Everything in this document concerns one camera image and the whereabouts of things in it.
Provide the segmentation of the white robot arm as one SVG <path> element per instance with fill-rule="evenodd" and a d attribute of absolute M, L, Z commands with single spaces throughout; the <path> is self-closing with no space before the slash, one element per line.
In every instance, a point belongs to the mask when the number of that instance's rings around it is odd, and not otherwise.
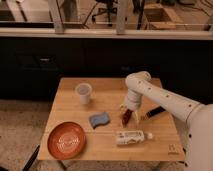
<path fill-rule="evenodd" d="M 127 94 L 124 106 L 137 111 L 142 96 L 146 96 L 188 125 L 184 171 L 213 171 L 213 104 L 204 105 L 182 95 L 153 85 L 147 71 L 129 74 L 125 78 Z"/>

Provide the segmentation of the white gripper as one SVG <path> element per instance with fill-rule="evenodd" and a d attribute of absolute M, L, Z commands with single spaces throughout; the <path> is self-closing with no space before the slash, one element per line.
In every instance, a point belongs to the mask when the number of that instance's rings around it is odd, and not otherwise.
<path fill-rule="evenodd" d="M 133 116 L 136 124 L 140 123 L 140 115 L 137 109 L 139 109 L 141 106 L 141 98 L 142 98 L 141 94 L 134 92 L 132 90 L 128 90 L 127 95 L 125 96 L 124 99 L 124 104 L 121 104 L 119 106 L 121 115 L 123 115 L 126 112 L 126 107 L 129 110 L 134 111 Z"/>

